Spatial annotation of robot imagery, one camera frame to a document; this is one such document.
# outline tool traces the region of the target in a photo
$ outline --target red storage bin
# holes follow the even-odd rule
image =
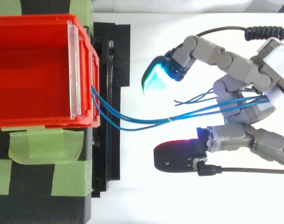
[[[0,17],[0,128],[97,127],[99,58],[75,15]]]

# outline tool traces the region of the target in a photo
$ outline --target blue wire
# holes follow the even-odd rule
[[[139,123],[139,124],[154,124],[154,125],[151,125],[151,126],[147,126],[147,127],[142,127],[142,128],[136,128],[136,129],[126,129],[126,128],[121,128],[119,126],[117,126],[115,123],[113,123],[99,108],[98,104],[96,103],[96,99],[95,99],[95,96],[94,94],[92,94],[92,98],[93,98],[93,101],[96,105],[96,108],[99,110],[99,112],[101,113],[101,115],[108,121],[110,122],[114,127],[120,129],[120,130],[123,130],[123,131],[140,131],[140,130],[145,130],[145,129],[148,129],[148,128],[152,128],[152,127],[156,127],[156,126],[160,126],[160,125],[163,125],[163,124],[166,124],[166,123],[169,123],[170,120],[169,119],[158,119],[158,120],[139,120],[139,119],[133,119],[133,118],[130,118],[130,117],[127,117],[125,115],[122,115],[120,114],[118,111],[116,111],[114,108],[112,108],[110,105],[108,105],[97,93],[97,91],[94,89],[94,87],[92,88],[92,91],[95,95],[97,95],[97,97],[99,98],[99,100],[102,102],[103,106],[109,111],[111,112],[114,116],[118,117],[119,119],[123,119],[125,121],[128,121],[128,122],[133,122],[133,123]],[[261,98],[260,97],[250,97],[250,98],[241,98],[241,99],[235,99],[235,100],[231,100],[231,101],[234,101],[234,102],[238,102],[238,101],[245,101],[245,100],[250,100],[250,99],[257,99],[257,98]],[[210,106],[210,107],[206,107],[206,108],[202,108],[200,110],[197,110],[197,111],[193,111],[193,112],[189,112],[189,113],[186,113],[186,114],[183,114],[183,115],[179,115],[179,116],[176,116],[176,117],[173,117],[171,118],[171,120],[180,120],[180,119],[188,119],[188,118],[192,118],[192,117],[198,117],[198,116],[205,116],[205,115],[210,115],[210,114],[216,114],[216,113],[221,113],[221,112],[226,112],[226,111],[231,111],[231,110],[235,110],[235,109],[240,109],[240,108],[244,108],[244,107],[247,107],[247,106],[251,106],[251,105],[257,105],[257,104],[260,104],[260,103],[265,103],[265,102],[268,102],[268,100],[264,100],[264,101],[260,101],[260,102],[253,102],[253,103],[250,103],[250,104],[244,104],[244,105],[241,105],[241,106],[237,106],[237,107],[233,107],[233,108],[229,108],[229,109],[226,109],[226,110],[221,110],[221,111],[216,111],[216,112],[208,112],[208,113],[203,113],[203,114],[197,114],[197,115],[192,115],[193,113],[197,113],[197,112],[202,112],[202,111],[205,111],[205,110],[210,110],[210,109],[213,109],[213,108],[216,108],[216,107],[219,107],[221,105],[213,105],[213,106]]]
[[[243,90],[243,92],[253,92],[253,90],[251,88],[245,88]],[[214,93],[212,91],[212,89],[208,90],[206,93],[202,93],[186,102],[181,102],[181,101],[178,101],[178,100],[174,100],[175,103],[177,103],[175,106],[180,106],[180,105],[183,105],[183,104],[196,104],[196,103],[201,103],[201,102],[205,102],[205,101],[209,101],[209,100],[213,100],[213,99],[217,99],[217,97],[213,97],[213,98],[209,98],[209,99],[205,99],[205,100],[200,100],[202,98],[204,98],[207,94],[212,94]]]
[[[180,119],[180,117],[185,117],[185,116],[188,116],[188,115],[191,115],[193,113],[199,113],[199,112],[202,112],[202,111],[206,111],[206,110],[211,110],[211,109],[215,109],[217,107],[220,107],[220,106],[225,106],[225,105],[229,105],[231,103],[235,103],[235,102],[240,102],[240,101],[246,101],[246,100],[253,100],[253,99],[259,99],[261,98],[262,96],[257,96],[257,97],[248,97],[248,98],[240,98],[240,99],[233,99],[233,100],[229,100],[229,101],[226,101],[226,102],[223,102],[223,103],[220,103],[220,104],[216,104],[216,105],[213,105],[213,106],[208,106],[208,107],[204,107],[202,109],[199,109],[197,111],[193,111],[193,112],[188,112],[188,113],[185,113],[185,114],[182,114],[182,115],[178,115],[178,116],[175,116],[175,117],[171,117],[171,118],[168,118],[168,119],[155,119],[155,120],[141,120],[141,119],[134,119],[134,118],[131,118],[131,117],[128,117],[128,116],[125,116],[121,113],[119,113],[118,111],[116,111],[114,108],[112,108],[105,100],[103,100],[99,94],[97,93],[97,91],[94,89],[94,87],[92,87],[92,91],[93,93],[97,96],[97,98],[100,100],[101,104],[104,106],[104,108],[106,110],[108,110],[110,113],[112,113],[115,117],[119,118],[119,119],[122,119],[122,120],[125,120],[125,121],[128,121],[128,122],[132,122],[132,123],[137,123],[137,124],[164,124],[166,122],[169,122],[169,120],[175,120],[175,119]]]
[[[157,126],[160,126],[160,125],[163,125],[163,124],[156,124],[156,125],[151,125],[151,126],[147,126],[147,127],[141,127],[141,128],[135,128],[135,129],[128,129],[128,128],[122,128],[122,127],[119,127],[118,125],[116,125],[113,121],[111,121],[99,108],[97,102],[96,102],[96,99],[95,99],[95,96],[94,94],[92,94],[92,99],[93,99],[93,102],[97,108],[97,110],[100,112],[100,114],[111,124],[113,125],[115,128],[121,130],[121,131],[141,131],[141,130],[145,130],[145,129],[149,129],[149,128],[153,128],[153,127],[157,127]],[[266,102],[269,102],[268,100],[263,100],[263,101],[258,101],[258,102],[252,102],[252,103],[248,103],[248,104],[244,104],[244,105],[241,105],[241,106],[236,106],[236,107],[233,107],[233,108],[229,108],[229,109],[225,109],[225,110],[221,110],[221,111],[215,111],[215,112],[208,112],[208,113],[203,113],[203,114],[195,114],[195,115],[190,115],[189,117],[185,117],[183,119],[188,119],[188,118],[193,118],[193,117],[199,117],[199,116],[207,116],[207,115],[212,115],[212,114],[217,114],[217,113],[222,113],[222,112],[228,112],[228,111],[231,111],[231,110],[235,110],[235,109],[241,109],[241,108],[245,108],[247,106],[252,106],[252,105],[257,105],[257,104],[262,104],[262,103],[266,103]]]
[[[208,90],[207,92],[202,93],[202,94],[200,94],[200,95],[198,95],[198,96],[196,96],[196,97],[194,97],[194,98],[192,98],[192,99],[190,99],[190,100],[188,100],[188,101],[186,101],[186,102],[180,102],[180,101],[174,100],[175,103],[178,103],[178,104],[175,105],[175,106],[180,106],[180,105],[183,105],[183,104],[188,104],[188,103],[191,102],[191,101],[197,102],[197,101],[199,101],[200,99],[204,98],[207,94],[213,94],[214,92],[213,92],[212,90],[213,90],[213,89],[210,89],[210,90]]]
[[[113,121],[111,121],[102,111],[101,109],[99,108],[97,102],[96,102],[96,99],[95,99],[95,96],[94,94],[92,94],[92,99],[93,99],[93,102],[97,108],[97,110],[99,111],[99,113],[104,117],[104,119],[106,119],[111,125],[113,125],[115,128],[121,130],[121,131],[129,131],[129,132],[134,132],[134,131],[141,131],[141,130],[145,130],[145,129],[149,129],[149,128],[153,128],[153,127],[157,127],[159,125],[151,125],[151,126],[147,126],[147,127],[141,127],[141,128],[136,128],[136,129],[127,129],[127,128],[122,128],[122,127],[119,127],[118,125],[116,125]]]

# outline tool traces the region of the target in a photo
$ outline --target white table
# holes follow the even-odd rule
[[[131,80],[130,87],[121,91],[121,112],[135,118],[156,119],[198,109],[212,102],[175,108],[170,100],[144,97],[141,78],[155,56],[176,47],[188,35],[210,28],[284,27],[284,14],[95,14],[95,21],[131,24]],[[246,42],[242,31],[222,31],[205,38],[247,58],[255,55],[263,43]],[[216,67],[195,63],[182,81],[176,99],[187,100],[205,92],[223,75]],[[146,131],[121,132],[121,180],[112,182],[100,199],[92,200],[91,223],[284,223],[284,175],[224,173],[198,177],[195,173],[170,174],[155,169],[155,146],[165,141],[193,138],[196,127],[221,124],[222,116],[213,115]],[[121,122],[121,126],[138,127],[125,122]],[[254,126],[284,136],[284,116],[279,112]],[[284,168],[262,160],[248,149],[208,154],[208,164]]]

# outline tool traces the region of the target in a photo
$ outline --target green tape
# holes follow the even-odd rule
[[[10,133],[9,157],[23,165],[76,162],[83,147],[83,131],[33,129]]]
[[[70,0],[69,13],[76,15],[84,27],[91,28],[91,24],[93,24],[93,3],[91,0]]]
[[[0,160],[0,195],[9,194],[12,160]]]
[[[21,15],[20,0],[0,0],[0,16]]]
[[[92,192],[92,160],[56,164],[52,196],[81,196]]]

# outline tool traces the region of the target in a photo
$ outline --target coiled cable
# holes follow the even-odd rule
[[[276,26],[247,27],[244,32],[244,38],[246,41],[267,40],[271,37],[284,40],[284,28]]]

